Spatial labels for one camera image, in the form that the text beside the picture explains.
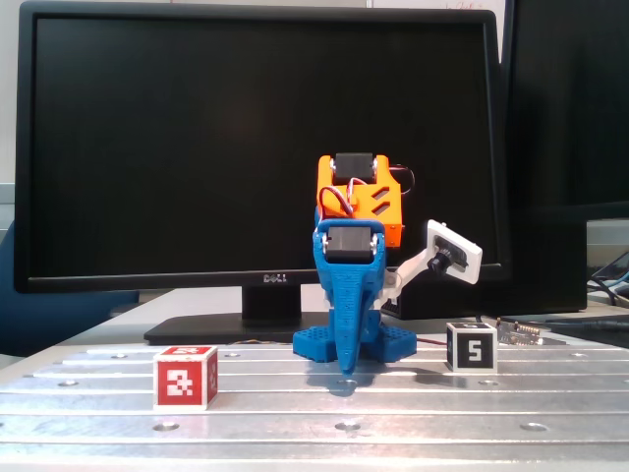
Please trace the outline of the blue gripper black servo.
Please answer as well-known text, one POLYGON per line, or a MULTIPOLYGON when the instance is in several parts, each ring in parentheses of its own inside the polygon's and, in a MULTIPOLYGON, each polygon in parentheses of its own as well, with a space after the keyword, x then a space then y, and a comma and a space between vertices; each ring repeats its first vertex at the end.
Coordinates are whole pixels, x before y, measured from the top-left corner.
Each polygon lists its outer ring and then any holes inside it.
POLYGON ((336 358, 341 373, 349 377, 359 360, 367 313, 384 284, 384 226, 369 219, 323 219, 313 234, 313 252, 333 311, 336 358))

